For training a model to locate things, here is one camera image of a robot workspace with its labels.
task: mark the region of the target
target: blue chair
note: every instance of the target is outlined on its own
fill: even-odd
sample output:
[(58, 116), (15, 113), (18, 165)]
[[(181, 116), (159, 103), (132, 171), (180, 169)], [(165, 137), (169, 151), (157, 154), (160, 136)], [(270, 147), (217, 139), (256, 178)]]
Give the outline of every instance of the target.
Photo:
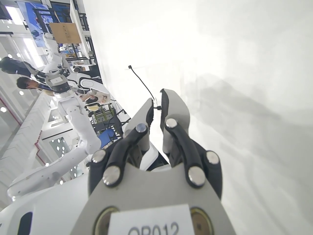
[(101, 141), (101, 148), (106, 146), (109, 142), (116, 140), (117, 136), (113, 129), (109, 128), (106, 129), (102, 134), (98, 136), (98, 138)]

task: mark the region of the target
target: ceiling light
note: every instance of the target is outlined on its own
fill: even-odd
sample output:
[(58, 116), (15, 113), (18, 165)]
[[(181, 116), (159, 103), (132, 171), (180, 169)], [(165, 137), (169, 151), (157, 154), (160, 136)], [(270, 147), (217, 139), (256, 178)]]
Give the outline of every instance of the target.
[(35, 44), (35, 41), (32, 38), (23, 38), (23, 40), (30, 55), (33, 58), (33, 62), (35, 63), (36, 68), (44, 66), (45, 64), (41, 59), (41, 56), (37, 52), (37, 46)]
[(12, 21), (16, 25), (23, 25), (23, 19), (21, 17), (21, 11), (19, 8), (6, 6), (8, 13), (10, 14)]
[(26, 55), (26, 57), (30, 60), (30, 56), (29, 56), (29, 54), (28, 54), (28, 52), (27, 52), (27, 50), (26, 49), (24, 49), (24, 54)]

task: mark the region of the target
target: metal screw head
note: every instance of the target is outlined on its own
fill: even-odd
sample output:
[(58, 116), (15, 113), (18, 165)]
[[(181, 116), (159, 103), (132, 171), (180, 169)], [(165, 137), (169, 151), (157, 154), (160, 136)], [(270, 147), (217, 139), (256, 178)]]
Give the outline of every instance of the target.
[(173, 118), (169, 118), (168, 120), (166, 120), (165, 124), (169, 128), (174, 128), (177, 126), (177, 121)]
[(145, 124), (141, 123), (141, 124), (138, 124), (136, 126), (136, 131), (137, 132), (145, 132), (147, 130), (147, 127)]
[(201, 187), (205, 182), (205, 174), (203, 170), (197, 166), (189, 168), (188, 177), (190, 181), (198, 187)]
[(93, 163), (98, 163), (101, 162), (104, 157), (106, 155), (106, 151), (105, 150), (98, 150), (96, 151), (93, 156), (92, 156), (92, 162)]
[(207, 159), (209, 163), (211, 164), (218, 164), (219, 163), (219, 158), (215, 152), (208, 151), (207, 152)]
[(121, 175), (121, 170), (118, 166), (109, 166), (103, 173), (102, 180), (107, 186), (113, 185), (118, 181)]

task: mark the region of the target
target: cardboard box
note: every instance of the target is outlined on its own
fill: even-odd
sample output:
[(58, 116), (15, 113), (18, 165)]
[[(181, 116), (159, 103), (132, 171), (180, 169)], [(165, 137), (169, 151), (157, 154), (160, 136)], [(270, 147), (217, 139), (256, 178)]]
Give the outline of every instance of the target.
[(50, 23), (58, 44), (80, 44), (81, 40), (75, 23)]

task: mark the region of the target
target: white label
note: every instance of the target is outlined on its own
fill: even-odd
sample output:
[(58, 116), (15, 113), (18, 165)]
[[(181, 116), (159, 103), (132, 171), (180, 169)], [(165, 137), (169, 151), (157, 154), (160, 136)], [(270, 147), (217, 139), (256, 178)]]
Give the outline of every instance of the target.
[(61, 82), (61, 81), (62, 81), (61, 77), (57, 77), (57, 78), (51, 79), (51, 83), (52, 84), (56, 84), (56, 83)]
[(188, 205), (113, 213), (109, 235), (193, 235)]

